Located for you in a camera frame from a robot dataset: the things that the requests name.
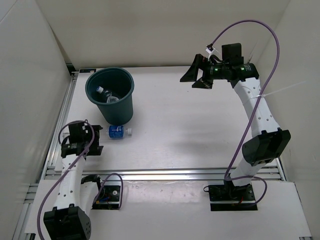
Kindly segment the clear crushed plastic bottle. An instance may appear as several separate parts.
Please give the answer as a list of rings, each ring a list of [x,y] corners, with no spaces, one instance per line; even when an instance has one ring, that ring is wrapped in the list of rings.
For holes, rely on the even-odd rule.
[[[110,96],[107,97],[106,102],[107,102],[107,103],[115,103],[115,102],[117,102],[118,100],[119,100],[118,97],[113,96],[113,95],[110,95]]]

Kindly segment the dark label bottle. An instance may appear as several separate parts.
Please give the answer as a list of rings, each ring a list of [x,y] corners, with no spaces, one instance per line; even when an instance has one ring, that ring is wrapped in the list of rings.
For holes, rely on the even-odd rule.
[[[99,101],[102,103],[107,103],[107,97],[108,96],[116,96],[113,94],[112,91],[108,90],[108,89],[104,89],[101,86],[98,86],[96,89],[96,92],[98,93],[99,96]]]

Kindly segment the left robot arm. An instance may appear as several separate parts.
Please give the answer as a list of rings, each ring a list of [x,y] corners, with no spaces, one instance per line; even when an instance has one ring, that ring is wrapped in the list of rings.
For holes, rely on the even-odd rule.
[[[125,128],[133,117],[134,79],[125,69],[108,67],[95,71],[85,83],[85,94],[100,110],[110,126],[108,137],[112,140],[131,136]],[[103,146],[100,135],[103,127],[88,120],[67,123],[65,137],[59,137],[61,147],[61,177],[42,200],[37,213],[37,231],[44,238],[41,225],[52,240],[88,240],[92,234],[90,210],[105,195],[105,182],[97,174],[83,176],[87,157],[100,156]]]

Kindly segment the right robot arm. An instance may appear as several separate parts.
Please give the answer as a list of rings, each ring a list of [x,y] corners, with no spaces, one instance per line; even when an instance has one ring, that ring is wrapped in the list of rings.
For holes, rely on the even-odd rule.
[[[291,134],[281,129],[263,97],[260,76],[253,63],[245,63],[240,43],[222,46],[222,58],[211,53],[196,54],[187,73],[180,79],[193,82],[192,87],[211,89],[215,80],[227,80],[238,95],[248,117],[246,132],[251,139],[241,139],[236,152],[242,160],[235,170],[227,170],[224,193],[230,200],[238,199],[257,172],[278,158],[288,145]]]

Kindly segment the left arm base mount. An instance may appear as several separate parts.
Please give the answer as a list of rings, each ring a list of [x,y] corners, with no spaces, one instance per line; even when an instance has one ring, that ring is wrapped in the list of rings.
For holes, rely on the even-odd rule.
[[[92,209],[120,210],[123,201],[123,187],[121,180],[116,183],[105,183],[97,200],[92,204]]]

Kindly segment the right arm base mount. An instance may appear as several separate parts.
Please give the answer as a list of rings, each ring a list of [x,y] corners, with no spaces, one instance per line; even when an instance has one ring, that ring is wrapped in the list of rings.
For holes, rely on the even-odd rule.
[[[207,185],[203,188],[209,194],[210,210],[212,212],[257,211],[253,186]]]

